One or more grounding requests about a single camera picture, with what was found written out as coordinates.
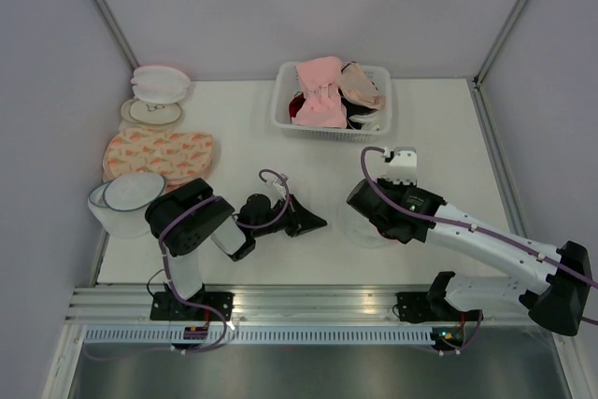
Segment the dark red black bra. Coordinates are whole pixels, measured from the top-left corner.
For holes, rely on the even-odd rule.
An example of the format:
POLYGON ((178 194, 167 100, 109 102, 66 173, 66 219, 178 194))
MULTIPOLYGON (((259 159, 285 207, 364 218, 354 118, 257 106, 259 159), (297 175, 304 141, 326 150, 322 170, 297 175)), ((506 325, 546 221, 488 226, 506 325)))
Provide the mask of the dark red black bra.
POLYGON ((303 93, 297 93, 288 106, 291 124, 297 126, 305 125, 304 104, 306 99, 303 93))

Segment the pink bra in basket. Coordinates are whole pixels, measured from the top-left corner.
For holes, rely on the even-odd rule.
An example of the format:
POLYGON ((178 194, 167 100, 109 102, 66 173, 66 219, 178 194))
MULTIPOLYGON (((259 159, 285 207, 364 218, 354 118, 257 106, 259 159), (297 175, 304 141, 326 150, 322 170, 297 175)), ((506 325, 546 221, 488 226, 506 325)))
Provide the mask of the pink bra in basket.
POLYGON ((347 127, 347 113, 342 105, 336 78, 342 61, 335 56, 321 57, 295 65, 297 79, 306 102, 305 125, 311 128, 347 127))

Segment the beige bra in basket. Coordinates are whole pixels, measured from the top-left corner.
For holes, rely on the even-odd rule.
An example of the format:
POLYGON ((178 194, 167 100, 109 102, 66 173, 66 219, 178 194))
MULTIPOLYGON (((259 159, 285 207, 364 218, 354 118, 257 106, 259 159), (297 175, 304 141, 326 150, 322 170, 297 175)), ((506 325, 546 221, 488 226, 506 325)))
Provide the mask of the beige bra in basket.
POLYGON ((342 95, 353 105, 374 110, 381 110, 386 106, 386 97, 354 62, 346 63, 341 68, 336 84, 342 95))

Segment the pink laundry bag under stack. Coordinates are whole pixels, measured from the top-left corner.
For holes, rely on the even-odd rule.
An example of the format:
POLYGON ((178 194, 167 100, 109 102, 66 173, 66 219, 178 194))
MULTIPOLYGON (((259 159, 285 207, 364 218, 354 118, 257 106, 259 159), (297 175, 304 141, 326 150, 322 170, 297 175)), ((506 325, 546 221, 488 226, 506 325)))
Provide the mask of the pink laundry bag under stack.
POLYGON ((194 179, 188 183, 178 186, 171 186, 167 189, 163 198, 174 196, 175 198, 197 197, 204 188, 204 181, 201 178, 194 179))

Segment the right aluminium frame post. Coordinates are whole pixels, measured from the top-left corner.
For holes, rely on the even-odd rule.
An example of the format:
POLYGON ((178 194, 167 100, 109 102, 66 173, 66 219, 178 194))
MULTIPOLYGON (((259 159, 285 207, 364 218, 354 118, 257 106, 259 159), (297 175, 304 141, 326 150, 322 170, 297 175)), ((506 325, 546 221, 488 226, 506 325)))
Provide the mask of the right aluminium frame post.
POLYGON ((497 36, 492 41, 490 49, 487 52, 485 58, 483 59, 480 68, 478 69, 477 73, 473 76, 473 83, 477 88, 481 86, 481 84, 490 74, 492 67, 497 61, 499 55, 501 54, 501 51, 503 50, 505 44, 510 38, 510 35, 515 30, 523 13, 525 12, 527 6, 529 6, 531 1, 532 0, 515 0, 513 6, 506 15, 506 18, 503 24, 501 25, 501 28, 497 36))

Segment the white bra in basket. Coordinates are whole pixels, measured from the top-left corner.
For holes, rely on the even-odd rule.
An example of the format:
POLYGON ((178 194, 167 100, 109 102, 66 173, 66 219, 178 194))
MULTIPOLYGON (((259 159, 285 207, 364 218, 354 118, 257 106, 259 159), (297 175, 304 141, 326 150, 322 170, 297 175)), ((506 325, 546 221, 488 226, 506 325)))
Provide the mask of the white bra in basket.
POLYGON ((348 125, 358 131, 379 131, 381 128, 382 112, 371 110, 366 114, 348 116, 348 125))

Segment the white plastic perforated basket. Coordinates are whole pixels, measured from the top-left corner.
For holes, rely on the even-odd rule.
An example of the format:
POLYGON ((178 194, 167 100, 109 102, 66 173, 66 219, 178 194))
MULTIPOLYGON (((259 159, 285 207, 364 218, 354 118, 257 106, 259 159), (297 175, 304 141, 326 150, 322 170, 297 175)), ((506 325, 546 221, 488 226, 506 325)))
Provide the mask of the white plastic perforated basket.
POLYGON ((392 82, 380 66, 334 56, 283 64, 271 123, 290 137, 370 143, 391 130, 392 82))

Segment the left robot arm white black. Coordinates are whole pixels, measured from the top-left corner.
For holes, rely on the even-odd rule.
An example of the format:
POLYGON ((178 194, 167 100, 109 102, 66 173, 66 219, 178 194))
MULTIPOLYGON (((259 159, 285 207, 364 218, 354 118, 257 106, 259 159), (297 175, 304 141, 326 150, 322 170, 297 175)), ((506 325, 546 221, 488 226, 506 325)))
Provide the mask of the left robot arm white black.
POLYGON ((276 202, 255 193, 239 212, 201 178, 149 205, 145 220, 158 240, 166 275, 164 289, 152 295, 151 321, 231 318, 233 294, 209 292, 201 278, 198 253, 206 240, 239 262, 255 250, 259 237, 284 233, 294 238, 327 226, 290 193, 284 176, 275 185, 276 202))

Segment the aluminium frame post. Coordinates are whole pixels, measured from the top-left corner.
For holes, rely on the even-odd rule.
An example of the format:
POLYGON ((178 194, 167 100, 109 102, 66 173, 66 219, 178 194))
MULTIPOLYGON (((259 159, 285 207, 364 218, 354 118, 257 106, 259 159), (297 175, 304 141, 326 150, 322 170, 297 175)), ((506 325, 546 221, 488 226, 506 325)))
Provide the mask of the aluminium frame post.
POLYGON ((123 60, 127 63, 131 71, 139 67, 139 61, 131 47, 129 40, 121 29, 121 26, 114 15, 112 8, 107 0, 91 0, 101 22, 106 27, 108 33, 118 48, 123 60))
POLYGON ((523 13, 525 12, 527 6, 529 6, 531 1, 532 0, 515 0, 513 6, 506 15, 506 18, 503 24, 501 25, 501 28, 497 36, 492 41, 490 49, 487 52, 485 58, 483 59, 480 68, 478 69, 477 73, 473 76, 473 83, 477 88, 481 86, 481 84, 490 74, 492 67, 497 61, 499 55, 501 54, 501 51, 503 50, 505 44, 510 38, 510 35, 515 30, 523 13))

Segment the grey-trimmed white mesh laundry bag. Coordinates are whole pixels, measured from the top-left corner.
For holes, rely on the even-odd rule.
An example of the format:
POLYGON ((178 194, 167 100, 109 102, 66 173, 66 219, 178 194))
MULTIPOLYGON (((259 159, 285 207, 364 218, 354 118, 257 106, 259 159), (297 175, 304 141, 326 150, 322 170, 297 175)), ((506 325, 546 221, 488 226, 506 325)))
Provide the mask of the grey-trimmed white mesh laundry bag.
POLYGON ((137 238, 150 231, 145 212, 165 189, 162 175, 129 173, 94 188, 88 195, 88 207, 110 236, 137 238))

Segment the left aluminium frame post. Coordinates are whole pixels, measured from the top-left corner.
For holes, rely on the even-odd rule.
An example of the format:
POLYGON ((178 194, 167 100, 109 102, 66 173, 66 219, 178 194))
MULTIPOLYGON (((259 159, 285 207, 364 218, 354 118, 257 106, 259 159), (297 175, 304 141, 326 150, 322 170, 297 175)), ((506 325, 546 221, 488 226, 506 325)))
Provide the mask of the left aluminium frame post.
POLYGON ((118 48, 123 60, 127 63, 131 71, 139 67, 139 61, 131 47, 129 40, 121 29, 121 26, 114 15, 112 8, 107 0, 91 0, 101 22, 106 27, 108 33, 118 48))

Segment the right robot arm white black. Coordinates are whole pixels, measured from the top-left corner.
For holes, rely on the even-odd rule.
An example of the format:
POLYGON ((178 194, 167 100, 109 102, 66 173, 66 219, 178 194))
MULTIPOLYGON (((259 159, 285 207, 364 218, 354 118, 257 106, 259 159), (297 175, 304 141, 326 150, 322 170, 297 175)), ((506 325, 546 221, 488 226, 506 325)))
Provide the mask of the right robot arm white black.
POLYGON ((449 204, 442 196, 414 185, 362 180, 347 203, 385 238, 453 249, 505 274, 505 278, 468 278, 448 271, 431 285, 429 313, 446 320, 458 311, 497 306, 525 313, 552 333, 575 336, 584 322, 591 278, 588 252, 568 241, 561 247, 503 233, 449 204))

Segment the white mesh laundry bag pink zipper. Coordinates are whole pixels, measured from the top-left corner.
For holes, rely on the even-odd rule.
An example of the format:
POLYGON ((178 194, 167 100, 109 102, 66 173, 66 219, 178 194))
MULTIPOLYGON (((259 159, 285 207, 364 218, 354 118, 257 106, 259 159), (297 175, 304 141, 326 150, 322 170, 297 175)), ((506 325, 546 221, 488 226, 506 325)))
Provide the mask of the white mesh laundry bag pink zipper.
POLYGON ((344 236, 359 247, 374 249, 388 245, 377 229, 346 203, 341 203, 337 208, 337 225, 344 236))

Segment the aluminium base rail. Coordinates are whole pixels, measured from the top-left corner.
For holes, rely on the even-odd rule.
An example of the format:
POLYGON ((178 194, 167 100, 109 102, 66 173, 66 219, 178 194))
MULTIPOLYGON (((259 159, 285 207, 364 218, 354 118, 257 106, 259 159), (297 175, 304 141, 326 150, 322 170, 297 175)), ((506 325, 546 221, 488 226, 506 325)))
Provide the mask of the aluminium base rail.
MULTIPOLYGON (((231 286, 209 285, 206 295, 232 298, 234 323, 248 325, 383 325, 397 323, 392 313, 398 292, 423 286, 231 286)), ((79 324, 140 324, 150 321, 151 296, 140 284, 76 288, 66 311, 79 324)))

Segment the carrot print laundry bag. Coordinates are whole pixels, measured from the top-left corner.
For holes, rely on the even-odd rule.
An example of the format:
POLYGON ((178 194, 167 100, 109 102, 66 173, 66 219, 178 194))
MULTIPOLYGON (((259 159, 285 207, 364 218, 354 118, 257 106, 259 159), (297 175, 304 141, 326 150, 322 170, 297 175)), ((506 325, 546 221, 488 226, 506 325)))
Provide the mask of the carrot print laundry bag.
POLYGON ((179 186, 209 174, 213 150, 214 138, 210 134, 126 129, 107 146, 103 180, 130 173, 156 173, 169 186, 179 186))

